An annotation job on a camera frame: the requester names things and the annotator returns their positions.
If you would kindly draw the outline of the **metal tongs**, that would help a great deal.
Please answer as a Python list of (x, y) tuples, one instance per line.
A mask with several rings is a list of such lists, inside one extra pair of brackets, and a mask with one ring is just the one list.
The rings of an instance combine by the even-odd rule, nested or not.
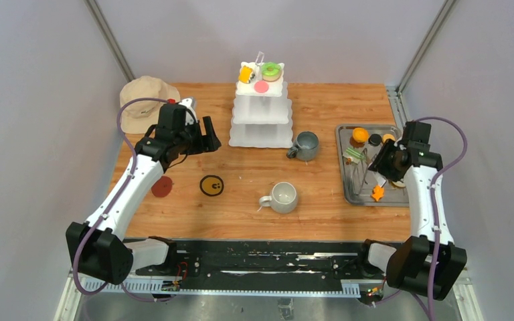
[(369, 148), (364, 149), (367, 151), (367, 160), (360, 162), (359, 164), (351, 163), (351, 173), (349, 174), (351, 180), (350, 189), (354, 196), (370, 196), (372, 189), (376, 185), (380, 185), (385, 188), (388, 183), (388, 180), (381, 174), (368, 170), (368, 166), (377, 153), (373, 152)]

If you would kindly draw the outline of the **pink round macaron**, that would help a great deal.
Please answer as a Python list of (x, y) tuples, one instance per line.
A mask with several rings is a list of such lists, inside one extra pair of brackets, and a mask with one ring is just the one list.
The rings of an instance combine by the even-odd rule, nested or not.
[(269, 90), (269, 84), (268, 82), (264, 80), (259, 80), (254, 84), (254, 91), (263, 94), (266, 93)]

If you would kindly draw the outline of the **yellow cake slice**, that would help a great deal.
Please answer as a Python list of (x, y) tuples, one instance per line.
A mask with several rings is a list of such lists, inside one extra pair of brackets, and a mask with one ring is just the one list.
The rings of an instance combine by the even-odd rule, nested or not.
[(256, 77), (253, 68), (249, 66), (242, 66), (238, 75), (238, 81), (242, 84), (250, 84)]

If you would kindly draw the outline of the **green frosted donut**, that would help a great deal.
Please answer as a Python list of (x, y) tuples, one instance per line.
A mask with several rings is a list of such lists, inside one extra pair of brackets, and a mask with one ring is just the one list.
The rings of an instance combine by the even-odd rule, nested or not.
[(260, 71), (265, 82), (275, 82), (282, 76), (283, 67), (274, 62), (266, 62), (262, 64)]

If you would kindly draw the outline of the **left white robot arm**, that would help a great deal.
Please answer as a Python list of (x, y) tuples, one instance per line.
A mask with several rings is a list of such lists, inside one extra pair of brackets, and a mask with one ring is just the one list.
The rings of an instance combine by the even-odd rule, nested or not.
[(73, 222), (66, 241), (74, 275), (119, 285), (138, 269), (152, 266), (171, 276), (178, 268), (177, 245), (163, 237), (124, 242), (129, 223), (155, 183), (180, 155), (214, 152), (220, 146), (209, 116), (198, 119), (192, 97), (161, 101), (157, 123), (131, 146), (125, 172), (102, 204), (83, 223)]

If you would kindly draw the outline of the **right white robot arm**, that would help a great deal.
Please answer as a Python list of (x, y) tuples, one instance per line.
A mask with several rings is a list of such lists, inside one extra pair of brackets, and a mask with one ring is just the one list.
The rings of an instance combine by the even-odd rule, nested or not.
[(402, 181), (410, 206), (409, 238), (398, 248), (366, 240), (355, 261), (367, 279), (381, 271), (390, 287), (442, 301), (467, 263), (466, 250), (455, 246), (442, 203), (442, 157), (422, 142), (387, 140), (369, 170), (387, 181)]

